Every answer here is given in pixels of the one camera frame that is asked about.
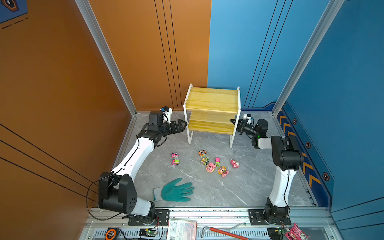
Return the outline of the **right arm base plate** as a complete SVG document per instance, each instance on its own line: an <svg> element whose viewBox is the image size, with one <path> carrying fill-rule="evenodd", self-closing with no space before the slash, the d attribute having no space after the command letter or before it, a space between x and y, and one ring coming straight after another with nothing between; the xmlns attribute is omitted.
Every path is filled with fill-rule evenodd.
<svg viewBox="0 0 384 240"><path fill-rule="evenodd" d="M290 226L291 218L286 210L278 209L277 212L266 212L265 209L249 209L249 220L252 226Z"/></svg>

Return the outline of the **pink strawberry bear toy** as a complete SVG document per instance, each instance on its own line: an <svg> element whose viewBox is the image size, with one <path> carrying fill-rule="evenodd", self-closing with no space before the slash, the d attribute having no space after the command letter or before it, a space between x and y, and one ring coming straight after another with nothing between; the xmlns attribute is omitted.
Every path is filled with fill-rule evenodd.
<svg viewBox="0 0 384 240"><path fill-rule="evenodd" d="M234 159L231 159L230 163L234 169L237 169L240 166L240 163Z"/></svg>

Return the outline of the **yellow wooden two-tier shelf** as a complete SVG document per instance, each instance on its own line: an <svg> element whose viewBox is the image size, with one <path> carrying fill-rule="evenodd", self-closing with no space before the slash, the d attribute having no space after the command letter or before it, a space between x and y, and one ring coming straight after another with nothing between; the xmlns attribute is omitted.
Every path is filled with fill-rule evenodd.
<svg viewBox="0 0 384 240"><path fill-rule="evenodd" d="M194 87L190 84L183 104L188 143L194 132L228 135L229 148L233 146L236 127L231 119L239 120L241 91Z"/></svg>

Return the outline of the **pink yellow flower toy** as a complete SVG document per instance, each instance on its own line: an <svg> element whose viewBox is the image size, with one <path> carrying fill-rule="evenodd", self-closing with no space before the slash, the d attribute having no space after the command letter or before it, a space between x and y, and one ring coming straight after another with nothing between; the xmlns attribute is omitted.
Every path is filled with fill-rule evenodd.
<svg viewBox="0 0 384 240"><path fill-rule="evenodd" d="M218 174L219 174L220 176L222 176L223 178L225 178L225 177L229 174L229 170L227 170L226 167L221 166L221 167L219 167L219 169L218 169Z"/></svg>

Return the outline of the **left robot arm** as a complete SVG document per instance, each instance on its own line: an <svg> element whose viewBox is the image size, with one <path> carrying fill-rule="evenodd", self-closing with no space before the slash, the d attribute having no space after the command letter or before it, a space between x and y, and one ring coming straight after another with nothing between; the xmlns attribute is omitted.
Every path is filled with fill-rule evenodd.
<svg viewBox="0 0 384 240"><path fill-rule="evenodd" d="M136 174L147 156L161 144L163 137L182 133L187 125L187 122L178 119L163 124L149 123L142 129L128 155L110 173L104 172L100 175L99 208L152 219L155 205L138 197L134 185Z"/></svg>

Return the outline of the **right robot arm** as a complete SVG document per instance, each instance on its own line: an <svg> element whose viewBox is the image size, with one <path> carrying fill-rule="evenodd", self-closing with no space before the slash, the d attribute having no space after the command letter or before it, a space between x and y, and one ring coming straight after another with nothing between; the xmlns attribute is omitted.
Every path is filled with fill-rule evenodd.
<svg viewBox="0 0 384 240"><path fill-rule="evenodd" d="M304 157L300 145L292 136L267 137L269 122L259 119L256 125L249 124L248 119L237 121L231 119L235 130L239 134L245 133L251 138L252 146L256 149L270 149L272 160L276 167L276 174L272 192L267 198L262 219L268 225L277 223L290 224L288 220L291 211L289 206L289 193L292 181L300 166L304 163Z"/></svg>

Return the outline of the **pink bear toy yellow base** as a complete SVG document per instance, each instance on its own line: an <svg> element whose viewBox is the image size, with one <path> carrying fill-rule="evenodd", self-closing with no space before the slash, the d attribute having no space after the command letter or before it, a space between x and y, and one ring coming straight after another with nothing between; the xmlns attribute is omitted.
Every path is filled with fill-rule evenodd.
<svg viewBox="0 0 384 240"><path fill-rule="evenodd" d="M207 171L208 173L212 173L212 172L214 172L215 169L216 169L216 165L215 165L214 163L209 162L209 163L207 164L207 166L206 166L206 171Z"/></svg>

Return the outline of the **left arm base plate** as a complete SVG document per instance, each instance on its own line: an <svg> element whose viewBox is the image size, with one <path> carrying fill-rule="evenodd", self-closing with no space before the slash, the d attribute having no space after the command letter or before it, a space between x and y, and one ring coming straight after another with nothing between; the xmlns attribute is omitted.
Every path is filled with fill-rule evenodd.
<svg viewBox="0 0 384 240"><path fill-rule="evenodd" d="M167 225L170 219L169 209L154 209L147 216L132 215L129 218L129 226L154 226L156 224Z"/></svg>

